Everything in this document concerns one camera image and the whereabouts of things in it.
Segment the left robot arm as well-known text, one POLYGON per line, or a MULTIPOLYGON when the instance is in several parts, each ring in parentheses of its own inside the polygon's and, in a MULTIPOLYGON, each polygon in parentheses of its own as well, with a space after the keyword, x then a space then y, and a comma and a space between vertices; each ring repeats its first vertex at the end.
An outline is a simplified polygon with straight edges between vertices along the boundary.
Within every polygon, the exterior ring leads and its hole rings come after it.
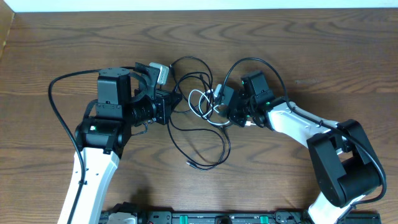
POLYGON ((182 96, 161 90, 169 68, 159 63, 98 70, 97 99, 89 102, 76 131, 73 174, 59 223, 98 223, 109 183, 132 127, 166 125, 182 96))

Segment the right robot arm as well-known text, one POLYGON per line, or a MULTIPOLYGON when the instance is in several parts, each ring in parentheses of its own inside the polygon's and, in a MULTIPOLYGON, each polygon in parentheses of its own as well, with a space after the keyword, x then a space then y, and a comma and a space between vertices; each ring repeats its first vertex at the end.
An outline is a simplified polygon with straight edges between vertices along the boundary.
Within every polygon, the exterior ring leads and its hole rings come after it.
POLYGON ((307 210, 307 223, 347 222, 348 214, 378 187, 386 193, 386 174, 363 127, 320 118, 299 108, 288 96, 276 97, 262 71, 241 78, 243 88, 217 85, 213 96, 225 107, 223 116, 244 127, 256 126, 285 134, 310 153, 320 194, 307 210))

